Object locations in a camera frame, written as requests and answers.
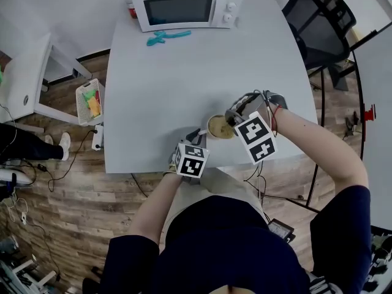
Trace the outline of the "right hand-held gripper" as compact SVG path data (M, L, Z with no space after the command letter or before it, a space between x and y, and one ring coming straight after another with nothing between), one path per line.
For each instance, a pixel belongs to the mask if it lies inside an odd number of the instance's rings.
M275 115L280 108L287 108L284 96L255 90L243 94L225 112L227 125L239 137L254 165L277 152Z

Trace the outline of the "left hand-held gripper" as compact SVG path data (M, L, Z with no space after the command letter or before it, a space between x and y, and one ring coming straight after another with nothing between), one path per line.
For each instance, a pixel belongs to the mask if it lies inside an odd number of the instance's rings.
M198 184L210 151L206 148L208 129L198 128L180 138L169 158L169 173L175 173L188 183Z

